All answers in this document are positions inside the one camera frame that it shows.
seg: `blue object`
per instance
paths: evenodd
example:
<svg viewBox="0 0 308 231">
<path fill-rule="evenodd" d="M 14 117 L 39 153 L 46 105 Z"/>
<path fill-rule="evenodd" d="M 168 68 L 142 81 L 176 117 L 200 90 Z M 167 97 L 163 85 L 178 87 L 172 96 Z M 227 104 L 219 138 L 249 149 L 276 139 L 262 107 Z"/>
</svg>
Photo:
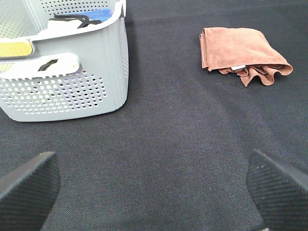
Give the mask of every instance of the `blue object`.
<svg viewBox="0 0 308 231">
<path fill-rule="evenodd" d="M 92 20 L 101 20 L 101 22 L 107 21 L 111 16 L 110 9 L 100 9 L 94 11 L 75 12 L 73 14 L 86 15 Z"/>
</svg>

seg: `white label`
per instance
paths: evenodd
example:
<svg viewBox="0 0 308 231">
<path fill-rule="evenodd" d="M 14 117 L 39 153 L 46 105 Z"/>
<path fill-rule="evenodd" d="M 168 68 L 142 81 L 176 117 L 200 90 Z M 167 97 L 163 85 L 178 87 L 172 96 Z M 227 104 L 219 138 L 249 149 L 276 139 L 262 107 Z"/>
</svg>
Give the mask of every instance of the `white label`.
<svg viewBox="0 0 308 231">
<path fill-rule="evenodd" d="M 242 66 L 233 66 L 233 67 L 231 67 L 231 69 L 233 70 L 233 71 L 236 71 L 236 70 L 238 70 L 238 69 L 242 69 L 242 68 L 245 68 L 246 66 L 245 65 L 242 65 Z"/>
</svg>

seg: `yellow item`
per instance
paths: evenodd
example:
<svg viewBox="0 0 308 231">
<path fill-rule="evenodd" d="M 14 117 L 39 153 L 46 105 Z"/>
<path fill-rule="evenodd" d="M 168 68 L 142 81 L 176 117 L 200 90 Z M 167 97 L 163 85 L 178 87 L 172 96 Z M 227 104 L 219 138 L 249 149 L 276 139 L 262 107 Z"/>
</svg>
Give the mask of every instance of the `yellow item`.
<svg viewBox="0 0 308 231">
<path fill-rule="evenodd" d="M 0 72 L 7 72 L 14 64 L 0 64 Z"/>
<path fill-rule="evenodd" d="M 28 40 L 1 39 L 0 58 L 27 56 L 32 54 L 33 47 Z"/>
</svg>

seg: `brown towel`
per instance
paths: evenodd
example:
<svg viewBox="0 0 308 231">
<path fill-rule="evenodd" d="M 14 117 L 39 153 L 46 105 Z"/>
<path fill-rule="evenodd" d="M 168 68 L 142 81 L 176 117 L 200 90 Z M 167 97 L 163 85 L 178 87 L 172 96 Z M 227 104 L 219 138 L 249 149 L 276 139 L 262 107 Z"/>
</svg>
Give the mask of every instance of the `brown towel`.
<svg viewBox="0 0 308 231">
<path fill-rule="evenodd" d="M 249 28 L 204 28 L 200 35 L 202 68 L 218 69 L 226 75 L 230 72 L 241 77 L 245 87 L 255 76 L 264 85 L 274 83 L 276 72 L 286 76 L 293 67 L 275 51 L 264 35 Z M 245 65 L 232 70 L 231 67 Z"/>
</svg>

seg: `perforated basket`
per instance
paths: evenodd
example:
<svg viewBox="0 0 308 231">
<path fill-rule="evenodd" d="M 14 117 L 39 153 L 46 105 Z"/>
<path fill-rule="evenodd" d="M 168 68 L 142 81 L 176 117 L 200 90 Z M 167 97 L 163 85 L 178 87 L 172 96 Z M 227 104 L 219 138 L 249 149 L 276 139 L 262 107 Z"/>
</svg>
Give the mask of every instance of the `perforated basket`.
<svg viewBox="0 0 308 231">
<path fill-rule="evenodd" d="M 108 113 L 124 104 L 128 90 L 125 0 L 0 0 L 0 5 L 0 49 L 11 41 L 28 42 L 33 48 L 27 56 L 0 58 L 0 106 L 10 118 L 73 119 Z M 112 17 L 96 26 L 40 33 L 56 13 L 103 8 L 109 8 Z M 52 71 L 35 69 L 37 63 L 54 59 L 74 62 Z"/>
</svg>

